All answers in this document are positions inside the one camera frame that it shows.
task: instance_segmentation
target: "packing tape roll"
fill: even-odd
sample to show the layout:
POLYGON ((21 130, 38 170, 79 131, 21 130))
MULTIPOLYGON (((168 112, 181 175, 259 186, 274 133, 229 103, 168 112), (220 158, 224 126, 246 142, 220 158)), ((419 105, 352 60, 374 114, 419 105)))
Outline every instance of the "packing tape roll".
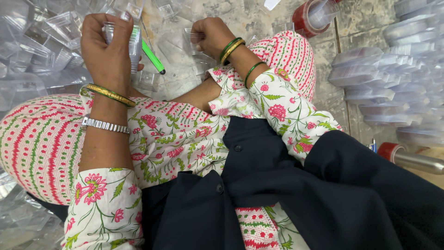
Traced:
POLYGON ((294 30, 303 29, 307 35, 307 38, 320 35, 330 27, 330 24, 327 24, 325 27, 317 29, 311 26, 308 20, 308 10, 310 9, 310 6, 319 1, 321 0, 308 0, 303 5, 299 6, 299 8, 297 8, 293 13, 292 20, 294 22, 294 30))

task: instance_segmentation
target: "pen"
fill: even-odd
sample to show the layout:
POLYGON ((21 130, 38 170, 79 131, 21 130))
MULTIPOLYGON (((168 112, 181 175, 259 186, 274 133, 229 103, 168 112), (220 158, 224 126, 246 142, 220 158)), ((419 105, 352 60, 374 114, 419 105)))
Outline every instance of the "pen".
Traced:
POLYGON ((148 58, 151 60, 151 62, 154 64, 156 69, 162 74, 165 74, 165 68, 163 67, 163 64, 159 61, 159 59, 153 54, 150 47, 145 43, 144 40, 142 40, 142 50, 145 52, 145 54, 148 56, 148 58))

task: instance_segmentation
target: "stone floor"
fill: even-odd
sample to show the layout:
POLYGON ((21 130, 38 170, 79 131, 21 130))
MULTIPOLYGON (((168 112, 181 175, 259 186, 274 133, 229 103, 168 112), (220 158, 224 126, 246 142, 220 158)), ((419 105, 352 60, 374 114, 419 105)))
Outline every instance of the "stone floor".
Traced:
MULTIPOLYGON (((165 65, 167 74, 163 77, 177 80, 186 78, 186 82, 177 83, 180 88, 160 85, 157 93, 148 93, 153 98, 164 98, 179 95, 193 89, 196 83, 189 77, 184 77, 192 69, 187 63, 170 64, 159 50, 162 45, 161 37, 167 33, 180 36, 184 28, 190 28, 193 21, 206 16, 221 17, 236 36, 247 39, 256 35, 259 39, 273 34, 273 24, 289 22, 293 11, 303 4, 304 0, 282 0, 277 7, 264 13, 254 5, 258 0, 195 0, 192 14, 177 15, 163 19, 154 0, 146 0, 141 25, 144 28, 145 41, 149 41, 156 55, 165 65)), ((337 88, 327 81, 330 73, 330 63, 334 56, 341 51, 348 51, 361 46, 386 47, 382 30, 394 23, 395 0, 344 0, 339 3, 341 10, 335 22, 322 35, 311 38, 310 44, 315 51, 317 66, 317 86, 314 104, 318 109, 331 112, 344 128, 344 131, 355 137, 363 144, 370 144, 372 138, 378 143, 384 141, 396 142, 394 129, 371 128, 362 121, 361 113, 356 105, 349 105, 343 99, 344 90, 337 88)), ((143 55, 143 63, 147 69, 155 72, 148 58, 143 55)))

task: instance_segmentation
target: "metal watch strap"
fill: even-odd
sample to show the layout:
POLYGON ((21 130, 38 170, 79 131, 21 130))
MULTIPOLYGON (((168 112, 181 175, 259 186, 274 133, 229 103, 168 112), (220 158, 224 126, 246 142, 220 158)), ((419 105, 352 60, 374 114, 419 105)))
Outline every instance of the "metal watch strap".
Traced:
POLYGON ((98 121, 95 119, 91 119, 89 118, 89 114, 85 116, 85 118, 83 118, 83 122, 82 122, 82 126, 86 127, 87 126, 92 126, 98 129, 106 129, 109 131, 114 131, 114 132, 120 132, 120 133, 126 133, 129 134, 130 130, 128 127, 126 126, 121 126, 121 125, 116 125, 116 124, 112 124, 109 122, 105 122, 105 121, 98 121))

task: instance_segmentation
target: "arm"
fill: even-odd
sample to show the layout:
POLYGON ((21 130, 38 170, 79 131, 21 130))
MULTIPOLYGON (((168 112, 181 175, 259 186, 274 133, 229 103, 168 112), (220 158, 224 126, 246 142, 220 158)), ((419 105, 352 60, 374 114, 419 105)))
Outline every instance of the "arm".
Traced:
MULTIPOLYGON (((132 18, 126 22, 106 14, 88 15, 81 41, 94 83, 126 97, 130 92, 128 41, 132 27, 132 18), (102 36, 105 21, 115 23, 109 46, 102 36)), ((98 94, 90 118, 127 126, 127 107, 98 94)), ((65 249, 118 250, 140 245, 141 192, 135 183, 128 136, 88 127, 65 222, 65 249)))

